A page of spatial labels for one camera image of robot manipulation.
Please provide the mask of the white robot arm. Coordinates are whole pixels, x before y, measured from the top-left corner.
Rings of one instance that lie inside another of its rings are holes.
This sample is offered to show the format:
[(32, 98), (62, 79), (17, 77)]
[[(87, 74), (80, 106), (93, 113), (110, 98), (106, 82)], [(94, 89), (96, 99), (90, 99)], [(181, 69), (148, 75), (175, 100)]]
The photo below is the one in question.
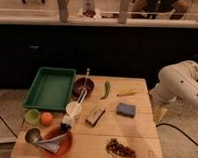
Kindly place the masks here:
[(158, 83), (149, 91), (153, 120), (159, 123), (166, 115), (166, 104), (180, 97), (191, 103), (198, 111), (198, 63), (186, 60), (163, 67)]

